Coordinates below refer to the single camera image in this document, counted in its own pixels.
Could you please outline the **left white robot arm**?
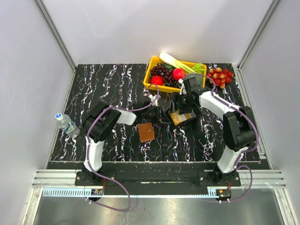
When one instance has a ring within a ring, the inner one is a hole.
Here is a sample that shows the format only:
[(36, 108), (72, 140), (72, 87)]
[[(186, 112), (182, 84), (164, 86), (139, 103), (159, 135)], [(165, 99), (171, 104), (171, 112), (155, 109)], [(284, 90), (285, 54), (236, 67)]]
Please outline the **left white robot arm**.
[(166, 112), (158, 103), (150, 101), (133, 103), (128, 109), (121, 109), (100, 101), (87, 114), (83, 121), (86, 132), (86, 159), (82, 172), (91, 185), (97, 185), (102, 179), (99, 170), (102, 168), (102, 152), (105, 140), (116, 124), (135, 126), (147, 120), (152, 124), (171, 124)]

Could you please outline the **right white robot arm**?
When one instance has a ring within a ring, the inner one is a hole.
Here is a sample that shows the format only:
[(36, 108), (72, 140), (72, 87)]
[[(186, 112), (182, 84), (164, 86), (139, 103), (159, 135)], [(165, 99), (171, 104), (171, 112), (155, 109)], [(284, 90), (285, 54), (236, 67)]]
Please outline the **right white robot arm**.
[(214, 92), (203, 87), (196, 74), (180, 79), (180, 92), (172, 93), (168, 116), (174, 126), (197, 121), (201, 108), (205, 108), (221, 119), (225, 149), (216, 169), (208, 175), (208, 180), (220, 186), (225, 185), (237, 169), (237, 164), (247, 151), (258, 145), (258, 132), (253, 111), (248, 106), (234, 105)]

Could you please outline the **brown leather card holder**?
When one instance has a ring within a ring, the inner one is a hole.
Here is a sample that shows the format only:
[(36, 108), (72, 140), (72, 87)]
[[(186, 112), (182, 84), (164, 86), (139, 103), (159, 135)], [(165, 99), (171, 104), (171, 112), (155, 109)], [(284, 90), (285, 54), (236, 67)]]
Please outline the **brown leather card holder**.
[(139, 124), (138, 133), (141, 143), (153, 141), (155, 139), (155, 132), (152, 123)]

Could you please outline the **black card box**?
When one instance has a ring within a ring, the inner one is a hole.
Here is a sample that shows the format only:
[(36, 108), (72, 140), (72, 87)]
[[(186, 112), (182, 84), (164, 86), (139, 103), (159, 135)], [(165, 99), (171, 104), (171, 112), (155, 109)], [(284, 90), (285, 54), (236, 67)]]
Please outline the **black card box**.
[(200, 118), (200, 114), (196, 114), (193, 109), (175, 110), (169, 107), (167, 113), (173, 127), (195, 124)]

